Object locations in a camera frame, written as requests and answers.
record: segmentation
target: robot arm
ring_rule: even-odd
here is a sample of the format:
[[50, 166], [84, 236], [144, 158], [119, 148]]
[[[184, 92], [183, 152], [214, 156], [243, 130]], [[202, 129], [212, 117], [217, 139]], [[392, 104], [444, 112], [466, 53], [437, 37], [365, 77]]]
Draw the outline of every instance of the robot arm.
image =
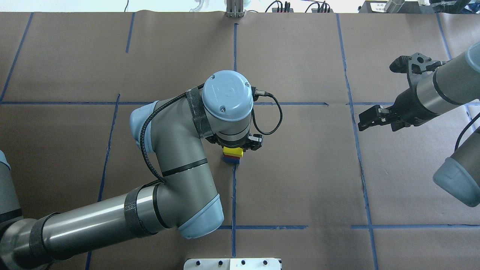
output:
[[[445, 62], [420, 53], [401, 56], [390, 70], [407, 73], [410, 88], [398, 95], [393, 106], [375, 105], [359, 115], [359, 130], [391, 124], [392, 131], [419, 126], [480, 97], [480, 42]], [[480, 128], [433, 176], [434, 182], [464, 204], [480, 203]]]
[[[227, 147], [260, 147], [262, 137], [250, 135], [257, 95], [241, 74], [215, 73], [202, 93], [198, 88], [187, 91], [186, 98], [162, 110], [145, 129], [144, 146], [155, 152], [163, 183], [39, 220], [23, 219], [21, 213], [4, 215], [19, 209], [19, 204], [8, 163], [0, 160], [0, 217], [5, 219], [0, 222], [0, 268], [42, 269], [52, 261], [172, 227], [187, 239], [217, 229], [223, 211], [201, 138]], [[157, 101], [132, 113], [130, 124], [139, 146], [145, 120], [167, 102]]]

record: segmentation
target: stacked blocks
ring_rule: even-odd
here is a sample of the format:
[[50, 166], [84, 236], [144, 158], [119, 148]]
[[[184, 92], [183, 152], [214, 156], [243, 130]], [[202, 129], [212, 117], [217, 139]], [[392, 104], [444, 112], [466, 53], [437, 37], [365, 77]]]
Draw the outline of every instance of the stacked blocks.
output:
[[240, 164], [240, 159], [243, 157], [243, 149], [223, 147], [223, 161], [226, 163]]

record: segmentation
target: light blue cap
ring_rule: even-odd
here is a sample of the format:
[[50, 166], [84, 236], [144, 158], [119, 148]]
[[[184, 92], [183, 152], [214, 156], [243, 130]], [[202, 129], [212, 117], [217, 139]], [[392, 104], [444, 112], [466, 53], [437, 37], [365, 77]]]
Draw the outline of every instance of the light blue cap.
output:
[[470, 207], [480, 203], [480, 187], [455, 159], [447, 158], [433, 175], [433, 181], [453, 197]]
[[[150, 103], [148, 105], [135, 109], [130, 114], [130, 130], [138, 148], [140, 148], [140, 131], [142, 130], [142, 126], [144, 125], [145, 120], [147, 120], [150, 114], [152, 114], [157, 102], [158, 100], [154, 103]], [[151, 129], [152, 122], [148, 123], [147, 129], [145, 130], [145, 149], [147, 153], [154, 152], [152, 147]]]
[[223, 209], [220, 194], [217, 194], [205, 207], [179, 227], [186, 239], [198, 238], [218, 229], [223, 222]]
[[465, 60], [473, 70], [480, 73], [480, 42], [470, 46], [465, 52]]
[[7, 165], [8, 169], [11, 171], [12, 168], [10, 167], [10, 164], [7, 162], [7, 158], [5, 157], [5, 154], [0, 150], [0, 162]]
[[242, 74], [222, 70], [207, 79], [202, 100], [213, 116], [229, 122], [239, 121], [252, 111], [252, 87]]

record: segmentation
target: white plastic mount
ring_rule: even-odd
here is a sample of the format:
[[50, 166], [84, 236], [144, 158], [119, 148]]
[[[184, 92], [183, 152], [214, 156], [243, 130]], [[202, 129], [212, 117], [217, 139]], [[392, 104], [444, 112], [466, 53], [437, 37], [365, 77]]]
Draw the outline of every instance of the white plastic mount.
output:
[[183, 270], [282, 270], [282, 260], [276, 258], [215, 258], [189, 259]]

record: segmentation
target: white bracket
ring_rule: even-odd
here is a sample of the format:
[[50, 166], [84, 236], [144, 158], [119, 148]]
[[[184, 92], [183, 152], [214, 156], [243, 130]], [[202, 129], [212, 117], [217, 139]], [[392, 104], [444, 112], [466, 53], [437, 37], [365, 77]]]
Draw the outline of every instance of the white bracket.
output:
[[244, 15], [243, 0], [227, 0], [227, 17], [241, 18]]
[[189, 259], [183, 270], [282, 270], [276, 258], [209, 258]]

